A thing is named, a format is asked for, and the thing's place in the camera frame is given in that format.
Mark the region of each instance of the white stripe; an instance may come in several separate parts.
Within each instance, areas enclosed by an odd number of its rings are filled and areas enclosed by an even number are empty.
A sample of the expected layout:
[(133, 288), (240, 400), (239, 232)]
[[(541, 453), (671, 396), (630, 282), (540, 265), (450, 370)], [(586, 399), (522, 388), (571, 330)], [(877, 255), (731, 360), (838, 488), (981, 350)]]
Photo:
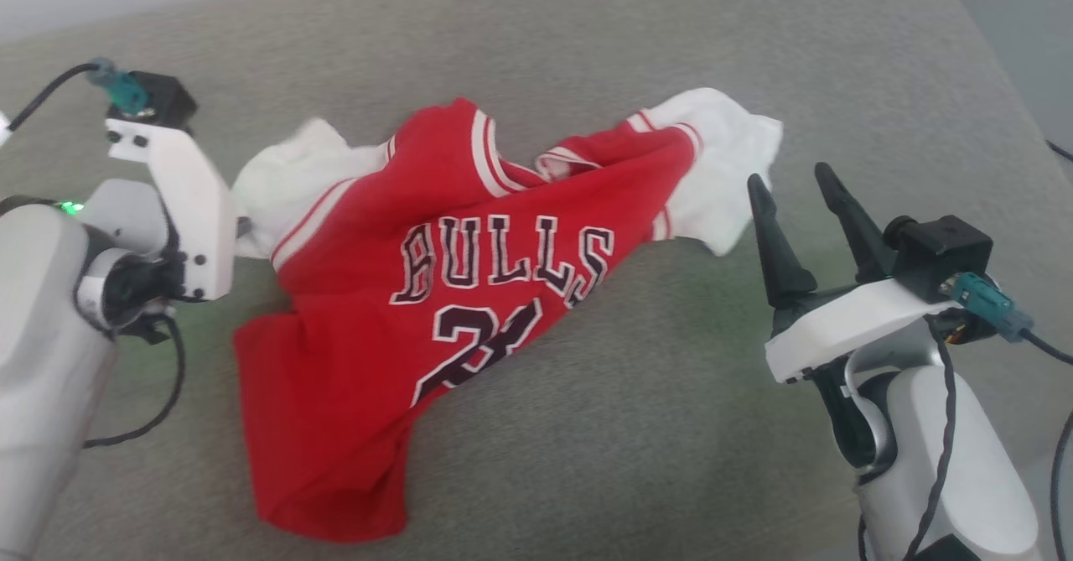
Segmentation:
[(503, 186), (511, 188), (511, 190), (526, 190), (526, 187), (508, 178), (506, 174), (504, 174), (503, 164), (499, 160), (499, 151), (496, 149), (496, 121), (490, 118), (488, 121), (488, 160), (491, 163), (491, 167), (495, 168), (496, 175), (499, 175), (499, 180)]
[(504, 195), (510, 194), (510, 190), (505, 190), (505, 188), (499, 186), (499, 182), (496, 182), (496, 179), (491, 176), (488, 156), (484, 151), (484, 124), (487, 120), (487, 115), (481, 110), (476, 110), (476, 114), (473, 115), (473, 129), (470, 133), (470, 151), (473, 153), (473, 167), (476, 168), (476, 175), (481, 178), (481, 182), (484, 183), (488, 194), (494, 195), (494, 197), (504, 197)]
[(626, 119), (626, 121), (629, 122), (630, 127), (633, 127), (633, 130), (636, 133), (648, 133), (652, 130), (651, 127), (645, 122), (645, 119), (641, 117), (641, 114), (634, 114), (633, 117)]
[(318, 230), (321, 228), (321, 225), (324, 225), (325, 218), (332, 213), (332, 210), (339, 202), (339, 198), (342, 197), (342, 194), (347, 193), (347, 190), (350, 190), (350, 187), (352, 187), (356, 180), (357, 178), (353, 178), (350, 179), (349, 182), (337, 186), (332, 193), (324, 197), (324, 201), (319, 204), (314, 212), (309, 215), (308, 220), (306, 220), (305, 224), (302, 225), (302, 228), (297, 230), (297, 232), (294, 233), (294, 236), (291, 236), (290, 239), (283, 243), (283, 247), (276, 249), (276, 259), (273, 260), (273, 267), (276, 267), (276, 271), (279, 271), (281, 267), (283, 267), (283, 264), (286, 263), (286, 260), (290, 260), (295, 252), (302, 251), (302, 248), (305, 247), (310, 239), (312, 239), (313, 235), (315, 235)]
[(667, 227), (666, 218), (662, 210), (656, 216), (656, 220), (652, 220), (652, 240), (666, 240), (667, 239)]

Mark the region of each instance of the teal connector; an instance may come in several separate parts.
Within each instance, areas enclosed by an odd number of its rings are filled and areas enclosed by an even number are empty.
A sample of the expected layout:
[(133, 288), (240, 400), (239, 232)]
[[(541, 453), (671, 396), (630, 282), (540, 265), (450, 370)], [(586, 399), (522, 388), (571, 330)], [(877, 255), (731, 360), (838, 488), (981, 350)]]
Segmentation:
[(1034, 325), (1032, 318), (1016, 308), (1013, 298), (1006, 297), (978, 275), (966, 271), (951, 280), (953, 282), (947, 281), (942, 286), (943, 293), (950, 294), (954, 301), (965, 306), (969, 312), (994, 325), (999, 335), (1010, 343), (1023, 340), (1021, 331), (1031, 330)]
[(95, 58), (97, 71), (86, 73), (89, 83), (108, 91), (112, 103), (122, 114), (137, 117), (149, 106), (149, 93), (129, 72), (116, 71), (116, 64), (107, 58)]

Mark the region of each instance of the green led light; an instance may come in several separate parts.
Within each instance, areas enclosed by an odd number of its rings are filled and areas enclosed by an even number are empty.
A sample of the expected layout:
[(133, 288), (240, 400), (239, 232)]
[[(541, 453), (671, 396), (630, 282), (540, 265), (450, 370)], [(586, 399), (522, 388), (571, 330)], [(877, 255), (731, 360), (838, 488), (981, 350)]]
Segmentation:
[(68, 201), (68, 202), (61, 202), (60, 203), (60, 208), (63, 209), (64, 212), (68, 213), (68, 215), (74, 215), (76, 212), (79, 212), (79, 210), (85, 209), (86, 206), (85, 205), (80, 205), (80, 203), (77, 203), (77, 202), (70, 202), (70, 201)]

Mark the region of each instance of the basketball jersey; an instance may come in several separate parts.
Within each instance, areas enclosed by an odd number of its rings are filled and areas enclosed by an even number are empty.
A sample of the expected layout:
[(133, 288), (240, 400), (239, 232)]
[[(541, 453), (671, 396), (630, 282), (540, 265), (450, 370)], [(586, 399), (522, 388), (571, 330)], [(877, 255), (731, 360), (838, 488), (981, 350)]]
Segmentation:
[(265, 520), (335, 542), (405, 527), (414, 419), (541, 336), (637, 245), (673, 236), (668, 202), (705, 136), (655, 117), (570, 137), (529, 171), (459, 99), (410, 118), (377, 148), (378, 171), (318, 195), (269, 254), (293, 308), (234, 338)]

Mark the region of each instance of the white cloth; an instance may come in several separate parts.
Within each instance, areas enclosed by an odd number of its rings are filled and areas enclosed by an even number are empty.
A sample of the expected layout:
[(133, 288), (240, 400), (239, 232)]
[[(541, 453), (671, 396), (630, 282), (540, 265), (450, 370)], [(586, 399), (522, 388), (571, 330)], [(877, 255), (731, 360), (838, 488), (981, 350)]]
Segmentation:
[[(641, 115), (641, 124), (690, 124), (701, 136), (693, 168), (667, 201), (667, 237), (694, 237), (716, 255), (726, 255), (752, 220), (749, 175), (760, 174), (770, 190), (768, 171), (782, 141), (782, 122), (749, 114), (727, 94), (707, 87), (684, 91)], [(631, 124), (636, 129), (638, 122)]]
[(8, 129), (8, 124), (11, 124), (11, 121), (8, 121), (8, 117), (4, 117), (4, 114), (0, 112), (0, 146), (3, 146), (4, 142), (11, 137), (12, 130)]
[(232, 188), (239, 217), (252, 228), (235, 254), (267, 260), (329, 187), (376, 174), (387, 164), (387, 144), (350, 148), (322, 118), (306, 121), (290, 139), (258, 152)]
[[(760, 174), (770, 187), (782, 124), (749, 114), (721, 91), (690, 90), (628, 121), (637, 132), (678, 127), (694, 141), (697, 156), (653, 222), (655, 239), (686, 236), (702, 240), (716, 255), (726, 255), (751, 220), (746, 180)], [(321, 118), (303, 124), (290, 139), (258, 152), (238, 174), (233, 193), (240, 217), (252, 230), (238, 239), (236, 254), (267, 259), (288, 232), (310, 212), (328, 188), (344, 179), (374, 174), (386, 165), (393, 141), (350, 148)], [(536, 161), (543, 178), (571, 172), (555, 148)]]

